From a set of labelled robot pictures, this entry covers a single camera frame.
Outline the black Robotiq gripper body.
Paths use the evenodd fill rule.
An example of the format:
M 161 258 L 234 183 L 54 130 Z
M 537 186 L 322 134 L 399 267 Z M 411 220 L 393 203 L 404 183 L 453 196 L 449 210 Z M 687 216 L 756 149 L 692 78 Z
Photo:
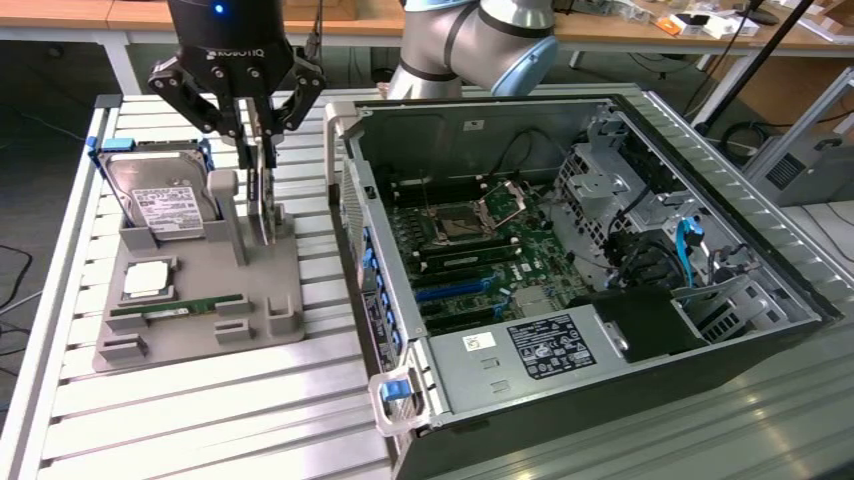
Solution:
M 177 61 L 208 92 L 266 97 L 294 61 L 278 1 L 169 1 Z

